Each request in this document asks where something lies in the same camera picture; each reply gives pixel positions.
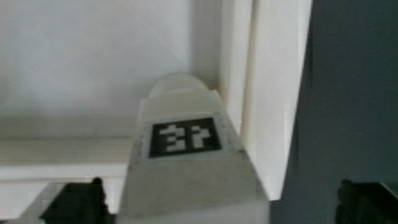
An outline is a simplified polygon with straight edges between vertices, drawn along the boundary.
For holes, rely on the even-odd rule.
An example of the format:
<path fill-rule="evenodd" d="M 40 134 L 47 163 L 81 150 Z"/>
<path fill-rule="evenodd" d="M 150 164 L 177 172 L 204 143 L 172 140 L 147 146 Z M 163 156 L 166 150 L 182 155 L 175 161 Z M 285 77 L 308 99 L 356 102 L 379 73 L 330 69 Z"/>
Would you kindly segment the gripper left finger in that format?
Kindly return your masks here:
<path fill-rule="evenodd" d="M 51 183 L 15 220 L 17 224 L 113 224 L 102 180 Z"/>

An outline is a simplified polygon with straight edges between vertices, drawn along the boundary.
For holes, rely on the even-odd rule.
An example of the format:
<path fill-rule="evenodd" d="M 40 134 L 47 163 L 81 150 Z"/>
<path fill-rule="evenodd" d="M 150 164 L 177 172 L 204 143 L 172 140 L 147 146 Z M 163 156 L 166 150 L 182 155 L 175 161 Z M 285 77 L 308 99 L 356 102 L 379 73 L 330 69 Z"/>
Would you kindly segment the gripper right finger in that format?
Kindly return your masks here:
<path fill-rule="evenodd" d="M 379 182 L 340 181 L 333 224 L 398 224 L 398 196 Z"/>

